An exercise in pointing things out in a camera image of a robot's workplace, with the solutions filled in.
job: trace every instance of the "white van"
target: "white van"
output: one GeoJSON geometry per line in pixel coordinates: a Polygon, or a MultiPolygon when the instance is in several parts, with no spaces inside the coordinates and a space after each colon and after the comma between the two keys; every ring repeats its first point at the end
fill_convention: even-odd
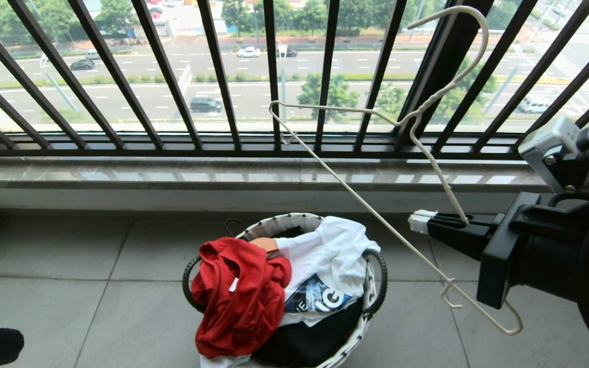
{"type": "Polygon", "coordinates": [[[541,96],[526,96],[519,109],[527,114],[542,114],[549,108],[549,101],[541,96]]]}
{"type": "Polygon", "coordinates": [[[90,49],[86,52],[86,59],[99,60],[99,54],[95,49],[90,49]]]}

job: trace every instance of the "dark car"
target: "dark car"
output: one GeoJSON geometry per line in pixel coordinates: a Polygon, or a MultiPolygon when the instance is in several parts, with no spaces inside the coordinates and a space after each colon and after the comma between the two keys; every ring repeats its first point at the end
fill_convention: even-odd
{"type": "MultiPolygon", "coordinates": [[[[295,56],[297,56],[298,53],[299,51],[297,51],[297,49],[292,49],[288,47],[288,50],[285,52],[285,57],[294,58],[295,56]]],[[[276,56],[283,56],[283,52],[280,53],[278,50],[276,50],[276,56]]]]}
{"type": "Polygon", "coordinates": [[[71,70],[93,70],[96,67],[97,63],[90,59],[77,60],[70,65],[71,70]]]}
{"type": "Polygon", "coordinates": [[[222,111],[222,101],[214,98],[193,98],[190,101],[190,111],[192,112],[220,112],[222,111]]]}

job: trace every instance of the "marble sill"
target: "marble sill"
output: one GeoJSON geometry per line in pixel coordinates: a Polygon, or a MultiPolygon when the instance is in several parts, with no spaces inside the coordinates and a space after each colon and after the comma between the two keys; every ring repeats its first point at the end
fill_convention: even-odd
{"type": "MultiPolygon", "coordinates": [[[[327,160],[360,191],[442,191],[428,163],[327,160]]],[[[440,163],[457,192],[546,193],[528,165],[440,163]]],[[[342,191],[308,158],[0,158],[0,189],[342,191]]]]}

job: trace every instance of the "clothing tag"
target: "clothing tag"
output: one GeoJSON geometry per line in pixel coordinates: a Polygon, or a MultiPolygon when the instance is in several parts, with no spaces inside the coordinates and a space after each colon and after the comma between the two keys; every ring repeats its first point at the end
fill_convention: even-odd
{"type": "Polygon", "coordinates": [[[236,291],[236,287],[238,286],[238,280],[240,280],[240,279],[237,277],[235,280],[233,280],[233,284],[231,284],[231,287],[229,287],[230,292],[236,291]]]}

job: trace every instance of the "printed graphic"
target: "printed graphic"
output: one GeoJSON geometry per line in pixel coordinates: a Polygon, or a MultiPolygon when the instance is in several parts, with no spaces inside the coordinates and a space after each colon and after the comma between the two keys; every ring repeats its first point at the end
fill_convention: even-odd
{"type": "Polygon", "coordinates": [[[306,280],[285,302],[285,312],[330,312],[341,309],[351,299],[324,284],[318,275],[306,280]]]}

